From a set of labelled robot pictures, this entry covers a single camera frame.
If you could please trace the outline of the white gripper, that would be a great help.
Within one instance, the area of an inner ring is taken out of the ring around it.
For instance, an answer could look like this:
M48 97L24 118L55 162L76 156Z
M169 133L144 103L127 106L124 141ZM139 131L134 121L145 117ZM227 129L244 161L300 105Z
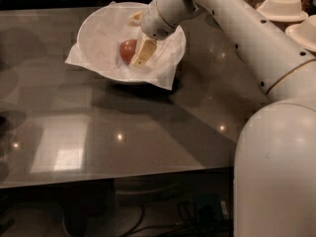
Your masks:
M127 24L141 28L142 32L151 39L143 39L136 48L131 65L141 68L152 57L157 49L156 40L165 40L175 32L175 29L166 23L158 9L158 0L152 0L148 8L130 15Z

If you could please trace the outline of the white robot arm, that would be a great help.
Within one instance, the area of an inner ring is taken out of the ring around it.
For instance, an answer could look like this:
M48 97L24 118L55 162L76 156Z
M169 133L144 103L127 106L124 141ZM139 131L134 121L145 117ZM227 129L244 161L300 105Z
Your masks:
M234 237L316 237L316 59L244 0L153 0L133 15L153 40L208 11L271 104L242 129Z

